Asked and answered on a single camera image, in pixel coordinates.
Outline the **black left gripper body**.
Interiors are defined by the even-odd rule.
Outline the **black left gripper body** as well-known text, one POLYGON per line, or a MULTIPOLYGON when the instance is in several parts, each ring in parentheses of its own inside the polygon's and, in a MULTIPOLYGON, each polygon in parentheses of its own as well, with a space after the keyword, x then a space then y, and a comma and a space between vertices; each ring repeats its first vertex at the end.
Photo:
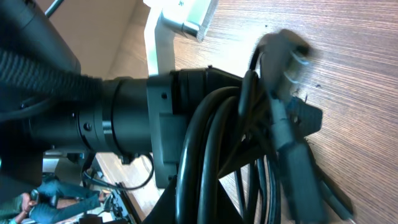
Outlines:
POLYGON ((202 99, 214 90, 240 86, 242 78, 218 68, 171 71, 147 80, 147 105, 155 183, 167 188, 177 175, 185 133, 202 99))

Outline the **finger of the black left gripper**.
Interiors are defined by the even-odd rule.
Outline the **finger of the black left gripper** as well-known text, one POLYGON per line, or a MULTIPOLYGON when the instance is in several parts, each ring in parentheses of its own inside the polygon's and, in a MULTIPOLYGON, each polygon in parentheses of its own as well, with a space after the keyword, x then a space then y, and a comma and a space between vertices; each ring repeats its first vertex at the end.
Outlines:
POLYGON ((292 97, 289 103, 289 114, 295 123, 298 132, 309 136, 322 128, 323 111, 317 107, 306 104, 298 97, 292 97))

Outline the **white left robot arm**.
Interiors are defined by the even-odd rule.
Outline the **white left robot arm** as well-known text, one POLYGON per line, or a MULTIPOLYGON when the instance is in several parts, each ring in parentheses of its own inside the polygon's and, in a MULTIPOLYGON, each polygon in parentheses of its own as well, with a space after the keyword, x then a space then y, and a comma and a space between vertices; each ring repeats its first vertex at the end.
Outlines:
POLYGON ((51 147, 112 152, 125 160, 152 153, 155 181, 177 180, 177 203, 204 202, 216 181, 261 156, 270 190, 294 202, 320 200, 305 137, 322 111, 292 96, 308 64, 309 45, 283 29, 258 43, 244 77, 217 68, 175 70, 176 34, 202 40, 216 1, 154 8, 146 26, 149 77, 101 80, 79 62, 34 1, 1 2, 1 84, 25 93, 19 110, 1 115, 4 162, 51 147))

